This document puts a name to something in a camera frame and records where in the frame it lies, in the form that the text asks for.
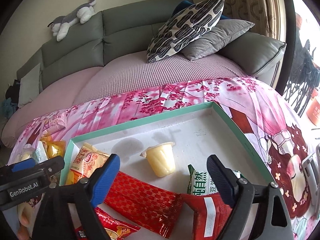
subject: blue gripper pad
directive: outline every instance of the blue gripper pad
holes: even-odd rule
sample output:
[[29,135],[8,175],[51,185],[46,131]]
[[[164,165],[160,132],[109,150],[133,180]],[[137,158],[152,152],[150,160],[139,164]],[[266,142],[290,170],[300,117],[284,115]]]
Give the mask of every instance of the blue gripper pad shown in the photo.
[[207,159],[207,170],[216,185],[223,202],[233,208],[238,194],[237,177],[223,166],[216,155]]
[[12,172],[21,171],[29,168],[33,168],[36,165],[36,161],[32,158],[26,159],[22,162],[13,164]]
[[119,169],[119,156],[111,154],[106,163],[90,176],[89,190],[92,192],[90,203],[94,208],[105,200]]

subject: wall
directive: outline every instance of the wall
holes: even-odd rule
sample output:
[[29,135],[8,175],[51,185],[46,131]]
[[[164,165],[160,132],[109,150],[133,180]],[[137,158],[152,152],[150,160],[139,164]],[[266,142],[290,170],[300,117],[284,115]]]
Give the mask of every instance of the wall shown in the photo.
[[[96,12],[142,0],[97,0]],[[87,0],[23,0],[0,35],[0,100],[16,71],[51,38],[47,25]]]

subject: orange container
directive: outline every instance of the orange container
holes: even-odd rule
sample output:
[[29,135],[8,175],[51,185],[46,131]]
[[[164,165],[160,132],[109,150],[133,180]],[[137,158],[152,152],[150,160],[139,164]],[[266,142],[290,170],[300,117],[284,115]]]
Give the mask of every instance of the orange container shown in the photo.
[[313,122],[314,125],[320,124],[320,98],[315,97],[311,105],[309,106],[306,114],[307,117],[310,119],[311,122]]

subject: sofa backrest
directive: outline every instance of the sofa backrest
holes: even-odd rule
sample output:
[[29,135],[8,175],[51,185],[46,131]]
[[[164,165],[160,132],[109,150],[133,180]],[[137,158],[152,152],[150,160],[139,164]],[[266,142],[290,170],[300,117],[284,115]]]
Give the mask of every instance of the sofa backrest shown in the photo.
[[40,63],[45,89],[77,71],[147,50],[152,37],[181,1],[146,0],[100,11],[85,24],[72,26],[62,41],[53,37],[43,44],[17,71],[17,78]]

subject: black and white patterned pillow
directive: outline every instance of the black and white patterned pillow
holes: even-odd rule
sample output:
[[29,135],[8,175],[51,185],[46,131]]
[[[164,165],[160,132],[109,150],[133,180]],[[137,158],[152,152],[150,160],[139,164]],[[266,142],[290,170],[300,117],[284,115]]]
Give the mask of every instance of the black and white patterned pillow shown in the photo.
[[202,1],[171,17],[152,38],[147,51],[148,63],[176,54],[209,32],[219,21],[223,6],[224,0]]

